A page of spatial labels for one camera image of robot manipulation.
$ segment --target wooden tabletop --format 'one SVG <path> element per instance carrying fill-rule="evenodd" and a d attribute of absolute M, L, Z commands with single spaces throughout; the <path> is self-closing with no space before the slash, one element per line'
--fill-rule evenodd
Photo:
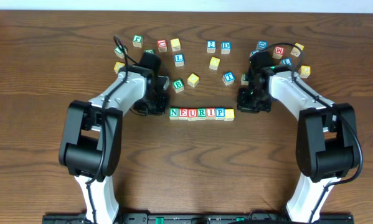
<path fill-rule="evenodd" d="M 171 105 L 186 108 L 236 109 L 240 74 L 258 40 L 303 44 L 307 84 L 353 105 L 364 153 L 361 176 L 335 187 L 322 211 L 373 223 L 373 15 L 77 11 L 0 11 L 0 223 L 85 209 L 80 187 L 59 165 L 59 146 L 69 103 L 88 101 L 116 78 L 114 34 L 136 60 L 135 34 L 156 51 L 159 39 L 181 40 L 185 66 L 175 67 L 170 49 L 159 55 L 172 80 L 201 77 L 196 88 L 170 89 Z M 231 41 L 231 53 L 208 54 L 210 39 Z M 221 59 L 217 71 L 209 69 L 213 55 Z M 236 81 L 225 86 L 228 71 Z M 278 210 L 300 175 L 297 122 L 279 102 L 270 113 L 235 113 L 231 122 L 127 113 L 113 175 L 118 201 L 151 213 Z"/>

